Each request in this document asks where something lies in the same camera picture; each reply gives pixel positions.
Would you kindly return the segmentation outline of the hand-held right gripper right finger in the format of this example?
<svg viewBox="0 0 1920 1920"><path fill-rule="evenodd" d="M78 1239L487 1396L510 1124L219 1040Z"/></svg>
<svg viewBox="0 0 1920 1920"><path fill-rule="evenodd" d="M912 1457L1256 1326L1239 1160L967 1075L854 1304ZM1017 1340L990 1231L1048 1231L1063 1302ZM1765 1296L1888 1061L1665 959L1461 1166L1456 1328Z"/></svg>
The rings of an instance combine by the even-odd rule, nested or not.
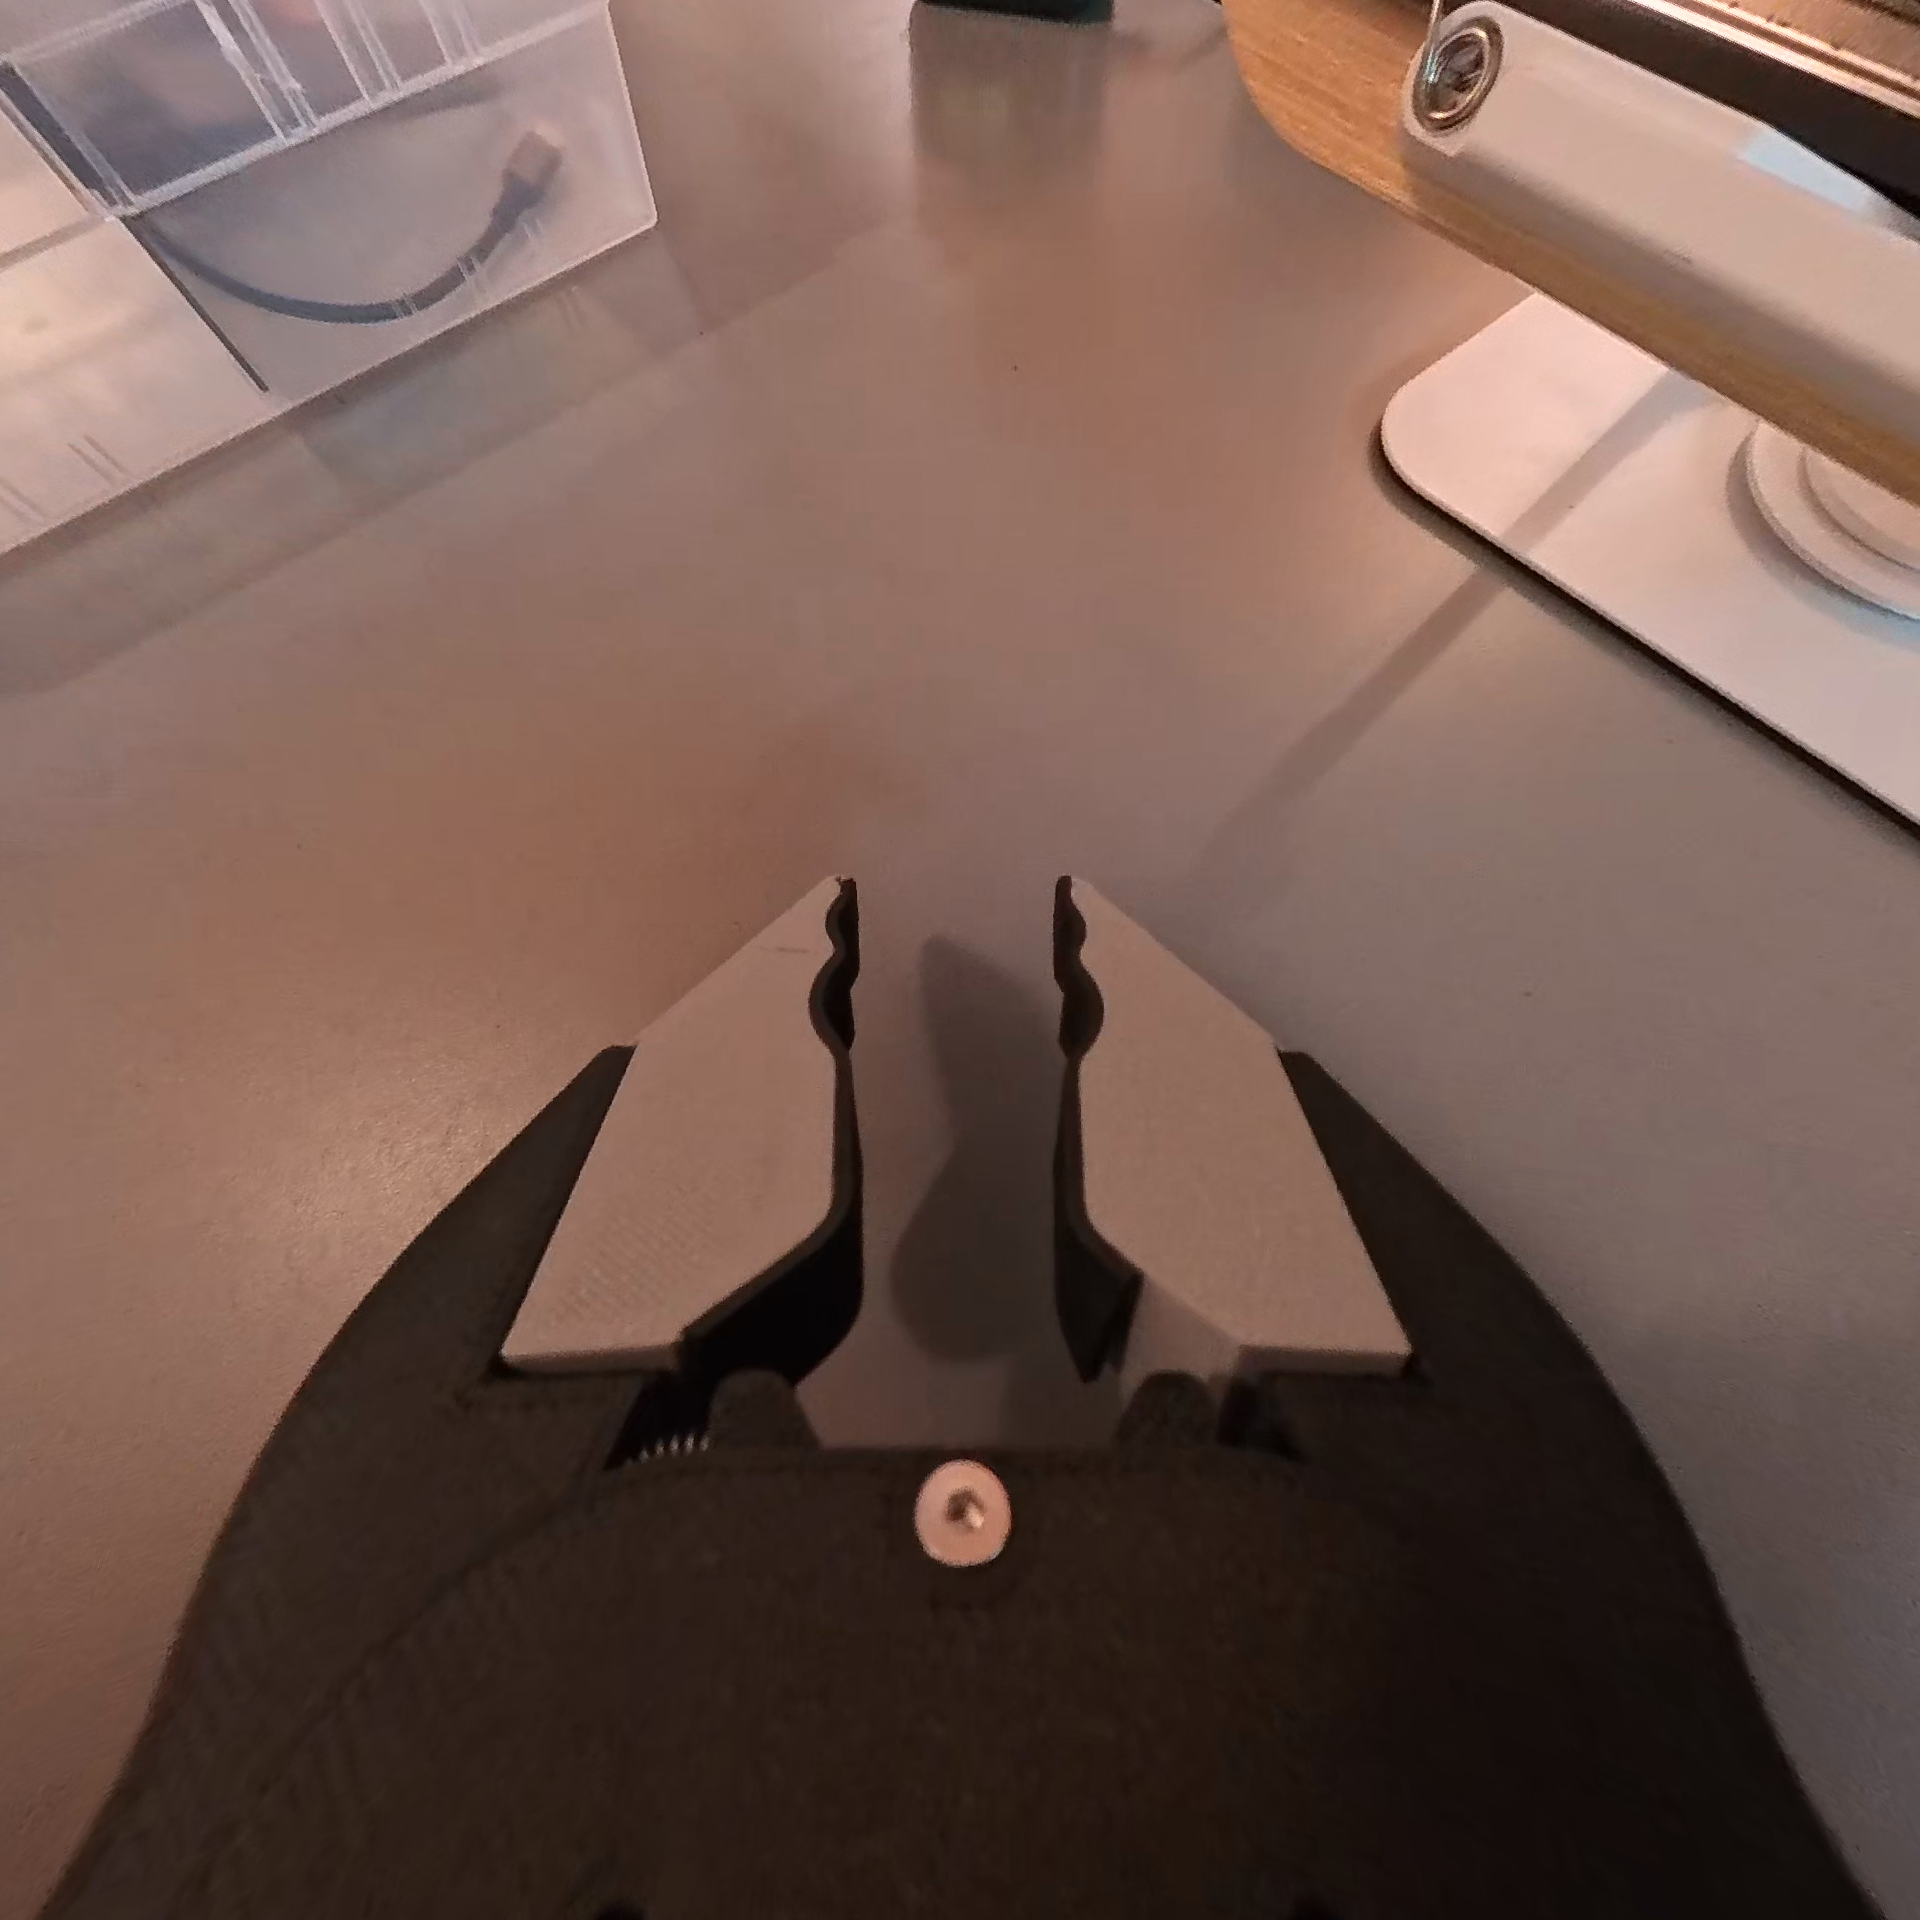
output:
<svg viewBox="0 0 1920 1920"><path fill-rule="evenodd" d="M1074 1373L1392 1377L1413 1358L1279 1044L1088 880L1054 887L1054 1308Z"/></svg>

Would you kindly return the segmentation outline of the white stand base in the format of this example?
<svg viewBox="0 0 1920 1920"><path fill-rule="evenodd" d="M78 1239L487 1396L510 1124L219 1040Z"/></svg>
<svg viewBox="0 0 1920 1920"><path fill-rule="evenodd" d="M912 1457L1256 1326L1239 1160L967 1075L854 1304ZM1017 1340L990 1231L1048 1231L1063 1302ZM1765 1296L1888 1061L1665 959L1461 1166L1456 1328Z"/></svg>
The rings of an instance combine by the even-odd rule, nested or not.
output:
<svg viewBox="0 0 1920 1920"><path fill-rule="evenodd" d="M1915 504L1530 294L1385 405L1425 504L1917 821Z"/></svg>

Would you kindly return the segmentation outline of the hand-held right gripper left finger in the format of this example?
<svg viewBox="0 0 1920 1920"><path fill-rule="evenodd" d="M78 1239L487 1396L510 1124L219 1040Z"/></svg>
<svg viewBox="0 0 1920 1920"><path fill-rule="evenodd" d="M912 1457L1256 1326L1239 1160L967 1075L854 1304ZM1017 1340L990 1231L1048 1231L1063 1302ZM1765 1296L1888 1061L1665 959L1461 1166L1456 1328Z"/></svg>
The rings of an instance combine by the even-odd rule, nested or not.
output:
<svg viewBox="0 0 1920 1920"><path fill-rule="evenodd" d="M830 876L625 1054L499 1348L528 1375L801 1382L861 1308L856 885Z"/></svg>

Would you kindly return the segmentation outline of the clear plastic organizer box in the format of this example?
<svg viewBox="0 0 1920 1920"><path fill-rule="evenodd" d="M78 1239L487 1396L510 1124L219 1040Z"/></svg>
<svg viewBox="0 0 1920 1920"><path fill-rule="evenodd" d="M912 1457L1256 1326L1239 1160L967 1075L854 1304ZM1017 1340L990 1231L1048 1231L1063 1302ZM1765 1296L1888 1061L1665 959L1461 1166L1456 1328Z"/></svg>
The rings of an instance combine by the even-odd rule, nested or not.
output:
<svg viewBox="0 0 1920 1920"><path fill-rule="evenodd" d="M3 1L1 81L3 553L655 224L609 4ZM528 127L565 145L546 204L415 319L279 319L139 240L395 296L481 231Z"/></svg>

